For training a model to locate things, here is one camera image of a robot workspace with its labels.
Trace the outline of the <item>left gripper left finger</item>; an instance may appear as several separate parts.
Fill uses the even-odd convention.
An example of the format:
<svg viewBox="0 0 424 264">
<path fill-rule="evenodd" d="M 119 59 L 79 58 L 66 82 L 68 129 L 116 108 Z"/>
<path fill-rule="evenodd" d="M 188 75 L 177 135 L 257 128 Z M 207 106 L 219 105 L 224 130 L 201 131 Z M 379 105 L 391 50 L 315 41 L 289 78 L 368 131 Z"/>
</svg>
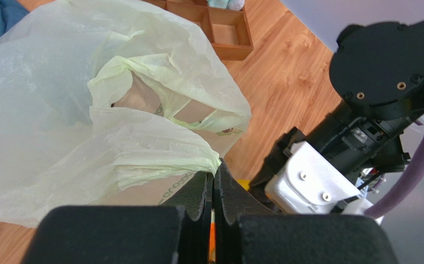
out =
<svg viewBox="0 0 424 264">
<path fill-rule="evenodd" d="M 198 172 L 162 204 L 179 213 L 173 263 L 208 263 L 212 190 L 213 175 Z"/>
</svg>

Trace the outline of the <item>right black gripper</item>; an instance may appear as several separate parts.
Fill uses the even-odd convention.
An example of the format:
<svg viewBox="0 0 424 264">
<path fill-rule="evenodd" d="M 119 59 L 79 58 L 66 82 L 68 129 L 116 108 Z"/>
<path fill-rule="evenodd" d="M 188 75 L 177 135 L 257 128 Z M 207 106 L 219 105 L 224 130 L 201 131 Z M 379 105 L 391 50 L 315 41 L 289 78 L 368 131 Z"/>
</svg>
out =
<svg viewBox="0 0 424 264">
<path fill-rule="evenodd" d="M 265 186 L 288 161 L 290 148 L 303 141 L 309 143 L 351 183 L 356 182 L 363 169 L 376 170 L 368 175 L 368 182 L 372 183 L 387 173 L 403 172 L 410 162 L 410 155 L 404 152 L 399 136 L 389 138 L 376 129 L 318 126 L 305 135 L 293 127 L 276 141 L 249 187 L 249 193 L 274 212 L 280 212 L 280 209 L 265 195 Z"/>
</svg>

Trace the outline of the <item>fake yellow bell pepper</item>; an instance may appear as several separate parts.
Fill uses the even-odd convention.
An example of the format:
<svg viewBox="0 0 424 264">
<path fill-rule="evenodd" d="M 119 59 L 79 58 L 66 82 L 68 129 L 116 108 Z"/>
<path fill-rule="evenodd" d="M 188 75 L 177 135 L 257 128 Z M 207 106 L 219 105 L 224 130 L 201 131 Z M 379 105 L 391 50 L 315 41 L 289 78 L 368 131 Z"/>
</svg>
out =
<svg viewBox="0 0 424 264">
<path fill-rule="evenodd" d="M 249 180 L 238 179 L 237 182 L 246 191 L 248 191 L 250 189 L 250 181 Z"/>
</svg>

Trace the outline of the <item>translucent pale green plastic bag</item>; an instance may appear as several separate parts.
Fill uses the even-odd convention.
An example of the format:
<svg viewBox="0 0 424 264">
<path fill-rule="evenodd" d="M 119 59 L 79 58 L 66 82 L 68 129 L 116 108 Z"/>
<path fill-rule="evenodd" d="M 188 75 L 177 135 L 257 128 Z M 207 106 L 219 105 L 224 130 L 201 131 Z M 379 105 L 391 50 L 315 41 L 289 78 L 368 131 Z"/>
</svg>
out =
<svg viewBox="0 0 424 264">
<path fill-rule="evenodd" d="M 37 226 L 199 171 L 250 105 L 202 29 L 143 1 L 54 1 L 0 37 L 0 222 Z"/>
</svg>

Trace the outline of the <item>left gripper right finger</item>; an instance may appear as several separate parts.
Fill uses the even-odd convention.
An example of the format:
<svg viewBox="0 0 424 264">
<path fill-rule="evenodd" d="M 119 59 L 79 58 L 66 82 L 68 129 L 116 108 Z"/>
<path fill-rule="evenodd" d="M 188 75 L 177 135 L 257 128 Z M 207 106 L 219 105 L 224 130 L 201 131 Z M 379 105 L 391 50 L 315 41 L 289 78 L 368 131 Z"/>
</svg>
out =
<svg viewBox="0 0 424 264">
<path fill-rule="evenodd" d="M 223 158 L 213 183 L 216 262 L 255 263 L 259 219 L 274 212 L 249 194 L 232 176 Z"/>
</svg>

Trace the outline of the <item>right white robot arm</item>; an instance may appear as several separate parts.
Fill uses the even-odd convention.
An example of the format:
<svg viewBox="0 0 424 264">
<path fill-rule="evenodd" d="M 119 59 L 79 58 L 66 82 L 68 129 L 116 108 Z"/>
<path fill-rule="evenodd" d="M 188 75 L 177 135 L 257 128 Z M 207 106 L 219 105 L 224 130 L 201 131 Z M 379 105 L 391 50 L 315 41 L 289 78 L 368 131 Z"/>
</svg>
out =
<svg viewBox="0 0 424 264">
<path fill-rule="evenodd" d="M 352 24 L 337 45 L 340 104 L 309 134 L 283 134 L 250 183 L 273 211 L 341 213 L 410 163 L 400 137 L 424 114 L 424 21 Z"/>
</svg>

